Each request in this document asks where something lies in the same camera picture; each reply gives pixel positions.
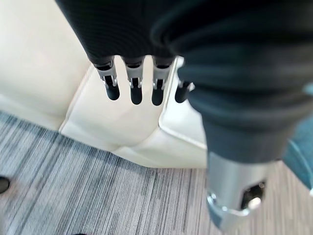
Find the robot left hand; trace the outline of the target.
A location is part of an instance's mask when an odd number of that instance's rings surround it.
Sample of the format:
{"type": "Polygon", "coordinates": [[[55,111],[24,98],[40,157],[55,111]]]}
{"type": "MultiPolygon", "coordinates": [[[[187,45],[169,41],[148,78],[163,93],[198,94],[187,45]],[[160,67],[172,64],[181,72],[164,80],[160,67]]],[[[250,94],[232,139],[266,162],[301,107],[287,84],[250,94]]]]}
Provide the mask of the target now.
{"type": "Polygon", "coordinates": [[[120,96],[113,58],[124,60],[134,104],[153,59],[152,103],[181,56],[176,101],[201,114],[211,221],[228,231],[262,203],[269,171],[313,110],[310,0],[59,0],[107,96],[120,96]]]}

